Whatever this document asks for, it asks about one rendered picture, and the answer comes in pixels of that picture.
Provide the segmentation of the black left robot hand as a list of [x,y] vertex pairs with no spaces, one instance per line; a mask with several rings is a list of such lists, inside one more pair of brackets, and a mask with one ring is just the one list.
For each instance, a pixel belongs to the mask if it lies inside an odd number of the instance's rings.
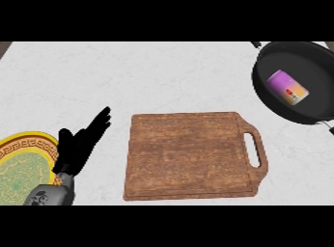
[[82,128],[76,134],[67,128],[60,130],[58,160],[54,167],[55,174],[77,176],[93,148],[99,143],[105,131],[111,125],[111,109],[107,107],[92,120],[89,126]]

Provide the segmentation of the brown wooden cutting board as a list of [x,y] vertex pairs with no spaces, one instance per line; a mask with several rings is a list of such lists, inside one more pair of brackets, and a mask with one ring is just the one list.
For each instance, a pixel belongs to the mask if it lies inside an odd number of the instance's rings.
[[127,201],[251,197],[268,171],[260,132],[238,113],[132,117]]

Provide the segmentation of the purple and orange can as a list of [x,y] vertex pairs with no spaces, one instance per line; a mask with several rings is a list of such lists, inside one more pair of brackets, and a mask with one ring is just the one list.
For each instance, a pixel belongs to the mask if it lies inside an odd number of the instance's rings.
[[309,90],[284,71],[278,70],[268,79],[269,87],[290,105],[297,105],[310,95]]

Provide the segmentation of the yellow and green ornate plate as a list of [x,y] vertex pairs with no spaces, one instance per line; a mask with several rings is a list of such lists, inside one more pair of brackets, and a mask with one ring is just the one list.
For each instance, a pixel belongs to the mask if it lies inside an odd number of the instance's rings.
[[0,206],[23,205],[39,184],[62,184],[54,173],[58,143],[42,131],[20,132],[0,140]]

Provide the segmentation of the black pan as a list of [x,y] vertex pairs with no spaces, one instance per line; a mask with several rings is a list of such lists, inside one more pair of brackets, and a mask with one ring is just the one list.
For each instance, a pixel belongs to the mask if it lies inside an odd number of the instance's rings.
[[[297,124],[325,124],[334,135],[334,52],[312,41],[272,41],[259,49],[251,79],[256,93],[274,113]],[[297,105],[290,105],[274,92],[268,79],[284,70],[310,95]]]

